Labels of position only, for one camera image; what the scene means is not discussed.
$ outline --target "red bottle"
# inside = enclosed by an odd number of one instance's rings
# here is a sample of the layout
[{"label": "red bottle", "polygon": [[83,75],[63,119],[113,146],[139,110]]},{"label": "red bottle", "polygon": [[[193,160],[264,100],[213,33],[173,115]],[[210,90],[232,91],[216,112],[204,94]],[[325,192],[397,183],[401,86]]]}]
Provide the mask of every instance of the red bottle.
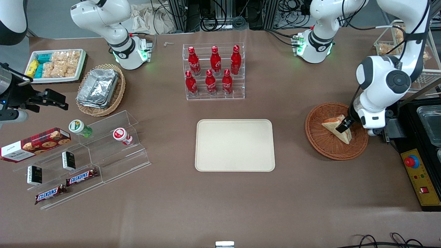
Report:
[{"label": "red bottle", "polygon": [[231,73],[234,75],[239,74],[240,65],[242,63],[242,57],[239,53],[240,47],[238,45],[233,46],[233,54],[231,55]]},{"label": "red bottle", "polygon": [[210,96],[214,96],[217,94],[216,89],[216,79],[213,77],[213,72],[208,69],[207,77],[205,78],[205,83],[207,84],[207,91]]},{"label": "red bottle", "polygon": [[199,76],[201,74],[201,65],[199,63],[199,58],[194,52],[194,47],[188,48],[188,63],[190,64],[190,70],[195,76]]},{"label": "red bottle", "polygon": [[224,77],[222,78],[222,90],[225,95],[231,95],[233,93],[233,79],[230,76],[230,70],[225,69]]},{"label": "red bottle", "polygon": [[219,56],[217,46],[211,47],[210,63],[211,63],[211,69],[213,70],[213,75],[220,76],[222,73],[221,72],[222,66],[221,66],[221,58]]},{"label": "red bottle", "polygon": [[191,97],[199,95],[198,87],[196,86],[196,79],[191,75],[191,71],[185,72],[185,85],[187,86],[188,92]]}]

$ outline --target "aluminum foil container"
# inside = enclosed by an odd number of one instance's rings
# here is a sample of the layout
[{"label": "aluminum foil container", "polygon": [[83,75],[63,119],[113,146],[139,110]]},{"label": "aluminum foil container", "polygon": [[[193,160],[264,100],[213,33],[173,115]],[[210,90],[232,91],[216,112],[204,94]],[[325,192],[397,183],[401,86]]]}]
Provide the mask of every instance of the aluminum foil container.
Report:
[{"label": "aluminum foil container", "polygon": [[117,81],[118,72],[112,69],[93,69],[84,81],[76,100],[83,106],[107,108]]}]

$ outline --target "brown table surface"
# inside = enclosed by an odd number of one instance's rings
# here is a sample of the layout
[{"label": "brown table surface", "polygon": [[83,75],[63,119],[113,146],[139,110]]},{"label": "brown table surface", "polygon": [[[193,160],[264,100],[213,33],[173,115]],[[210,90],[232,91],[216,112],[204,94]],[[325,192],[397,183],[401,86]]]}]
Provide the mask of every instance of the brown table surface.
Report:
[{"label": "brown table surface", "polygon": [[[332,161],[306,139],[304,120],[317,104],[349,104],[355,69],[370,54],[381,30],[342,28],[329,57],[308,64],[263,31],[213,32],[157,37],[152,62],[127,79],[115,113],[138,121],[152,165],[50,210],[34,206],[25,175],[1,162],[2,247],[337,247],[356,244],[357,234],[391,241],[390,232],[441,246],[441,213],[421,212],[400,156],[370,138],[351,161]],[[165,41],[174,45],[164,47]],[[188,102],[182,44],[246,43],[246,99]],[[87,51],[86,70],[115,64],[102,38],[31,38],[30,49]],[[28,121],[0,129],[7,145],[72,119],[92,123],[75,104],[78,84],[50,87],[67,97],[68,111],[42,107]],[[276,168],[269,173],[202,173],[194,168],[200,119],[264,118],[273,124]]]}]

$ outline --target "round wicker basket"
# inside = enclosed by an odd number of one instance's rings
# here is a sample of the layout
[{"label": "round wicker basket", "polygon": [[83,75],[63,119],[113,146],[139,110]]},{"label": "round wicker basket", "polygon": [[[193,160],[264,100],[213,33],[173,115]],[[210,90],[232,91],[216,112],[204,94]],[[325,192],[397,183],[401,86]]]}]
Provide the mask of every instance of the round wicker basket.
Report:
[{"label": "round wicker basket", "polygon": [[[80,103],[78,103],[77,101],[77,106],[80,109],[81,112],[88,114],[88,115],[92,115],[92,116],[106,116],[110,113],[112,113],[113,111],[115,111],[115,109],[118,107],[118,105],[120,104],[121,100],[123,99],[123,95],[124,95],[124,90],[126,89],[126,80],[124,78],[123,72],[121,71],[121,69],[119,69],[117,66],[113,65],[113,64],[102,64],[102,65],[98,65],[97,67],[95,67],[94,69],[112,69],[118,72],[118,82],[117,85],[115,87],[115,90],[113,91],[113,95],[112,95],[112,99],[110,101],[110,105],[109,107],[105,108],[105,109],[99,109],[99,108],[91,108],[91,107],[86,107],[81,105]],[[80,92],[84,81],[86,80],[87,76],[89,75],[89,73],[92,70],[90,70],[83,78],[83,80],[81,81],[80,87],[78,89],[78,92]]]},{"label": "round wicker basket", "polygon": [[367,147],[368,134],[359,123],[351,127],[352,140],[349,145],[341,141],[321,124],[324,120],[347,115],[348,106],[338,102],[326,102],[313,108],[305,122],[305,131],[311,145],[322,155],[335,160],[358,157]]}]

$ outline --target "bread slice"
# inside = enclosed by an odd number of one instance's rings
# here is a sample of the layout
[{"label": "bread slice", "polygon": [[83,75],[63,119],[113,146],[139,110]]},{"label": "bread slice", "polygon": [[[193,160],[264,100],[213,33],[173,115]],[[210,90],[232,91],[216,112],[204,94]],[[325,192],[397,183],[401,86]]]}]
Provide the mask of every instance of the bread slice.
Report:
[{"label": "bread slice", "polygon": [[346,131],[339,133],[337,130],[335,130],[338,125],[344,120],[344,115],[340,115],[338,117],[333,117],[330,119],[325,120],[321,125],[331,131],[337,138],[339,138],[341,141],[343,141],[345,144],[349,145],[349,142],[352,139],[351,130],[348,128]]}]

